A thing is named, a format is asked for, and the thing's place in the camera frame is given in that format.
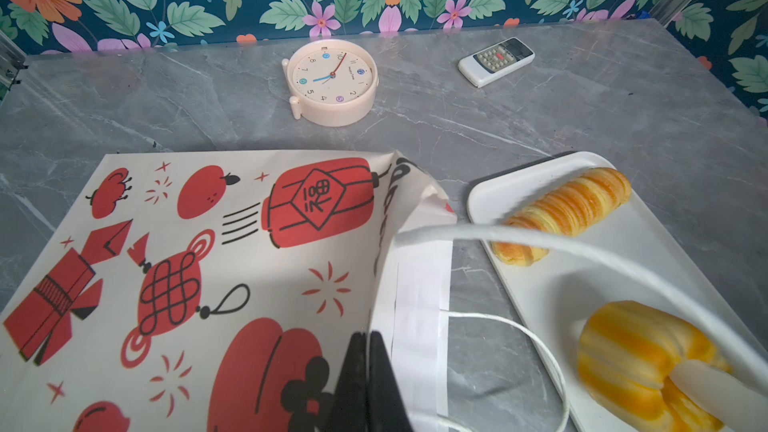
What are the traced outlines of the round bundt fake bread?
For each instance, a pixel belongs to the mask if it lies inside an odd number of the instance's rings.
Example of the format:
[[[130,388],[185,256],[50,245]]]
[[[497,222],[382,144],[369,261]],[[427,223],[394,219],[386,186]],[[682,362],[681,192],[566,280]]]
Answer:
[[[636,301],[599,308],[577,347],[582,385],[601,406],[638,431],[719,431],[723,422],[669,378],[687,360],[724,372],[718,347],[689,322]]]

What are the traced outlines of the long yellow fake bread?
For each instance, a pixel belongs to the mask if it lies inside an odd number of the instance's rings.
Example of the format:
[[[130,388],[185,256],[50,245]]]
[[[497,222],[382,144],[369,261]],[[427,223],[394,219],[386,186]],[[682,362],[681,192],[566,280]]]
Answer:
[[[506,218],[508,227],[575,237],[630,201],[632,186],[613,168],[592,168]]]

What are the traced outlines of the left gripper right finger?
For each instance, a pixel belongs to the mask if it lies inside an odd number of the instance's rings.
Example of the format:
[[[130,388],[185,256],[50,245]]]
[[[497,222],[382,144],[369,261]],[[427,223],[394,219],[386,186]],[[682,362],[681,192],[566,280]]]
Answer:
[[[369,337],[368,430],[413,432],[384,339],[378,331]]]

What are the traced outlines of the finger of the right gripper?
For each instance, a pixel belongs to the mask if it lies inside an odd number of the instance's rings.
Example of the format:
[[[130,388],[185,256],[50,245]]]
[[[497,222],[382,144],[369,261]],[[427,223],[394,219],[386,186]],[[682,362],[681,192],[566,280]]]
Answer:
[[[767,396],[704,362],[677,365],[671,381],[700,408],[732,431],[767,430]]]

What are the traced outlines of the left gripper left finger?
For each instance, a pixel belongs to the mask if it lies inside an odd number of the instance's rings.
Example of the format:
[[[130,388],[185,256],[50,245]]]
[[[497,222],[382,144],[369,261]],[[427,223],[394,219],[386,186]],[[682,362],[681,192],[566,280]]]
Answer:
[[[350,337],[324,431],[367,430],[366,345],[364,333]]]

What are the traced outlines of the red white paper bag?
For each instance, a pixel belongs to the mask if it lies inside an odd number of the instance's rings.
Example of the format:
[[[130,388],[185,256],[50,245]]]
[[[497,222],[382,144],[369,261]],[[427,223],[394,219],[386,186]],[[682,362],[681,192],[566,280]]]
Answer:
[[[1,314],[5,431],[316,426],[350,336],[447,409],[448,198],[399,153],[108,155]]]

